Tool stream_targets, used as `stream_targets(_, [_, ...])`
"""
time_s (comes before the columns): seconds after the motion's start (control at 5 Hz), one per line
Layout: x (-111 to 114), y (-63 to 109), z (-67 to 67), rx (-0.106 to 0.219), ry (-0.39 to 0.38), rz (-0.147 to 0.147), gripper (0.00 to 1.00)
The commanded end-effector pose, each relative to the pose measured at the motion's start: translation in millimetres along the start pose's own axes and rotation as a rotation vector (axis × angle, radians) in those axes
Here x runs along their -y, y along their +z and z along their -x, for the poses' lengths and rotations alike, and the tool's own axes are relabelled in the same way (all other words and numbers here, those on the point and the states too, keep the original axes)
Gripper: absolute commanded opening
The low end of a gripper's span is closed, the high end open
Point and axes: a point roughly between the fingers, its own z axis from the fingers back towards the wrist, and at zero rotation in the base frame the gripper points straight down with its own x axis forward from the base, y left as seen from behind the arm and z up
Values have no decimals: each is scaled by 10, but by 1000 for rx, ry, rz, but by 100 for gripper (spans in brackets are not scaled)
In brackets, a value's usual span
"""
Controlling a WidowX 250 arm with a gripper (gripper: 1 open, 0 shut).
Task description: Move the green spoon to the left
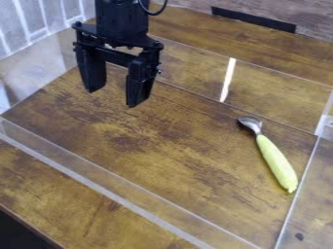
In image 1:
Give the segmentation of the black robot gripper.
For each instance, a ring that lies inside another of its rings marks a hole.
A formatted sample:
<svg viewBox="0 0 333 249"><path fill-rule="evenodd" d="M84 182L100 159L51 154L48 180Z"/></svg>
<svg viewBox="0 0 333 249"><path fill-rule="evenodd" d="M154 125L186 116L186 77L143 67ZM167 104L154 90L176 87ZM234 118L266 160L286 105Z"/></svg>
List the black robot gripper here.
<svg viewBox="0 0 333 249"><path fill-rule="evenodd" d="M164 9L151 12L150 0L95 0L96 23L77 21L71 25L76 37L72 43L76 64L89 93L106 85L107 59L112 63L130 63L126 76L126 105L130 108L151 94L164 45L148 36L148 17L158 16ZM122 47L139 48L142 52L132 60L128 53L116 51Z"/></svg>

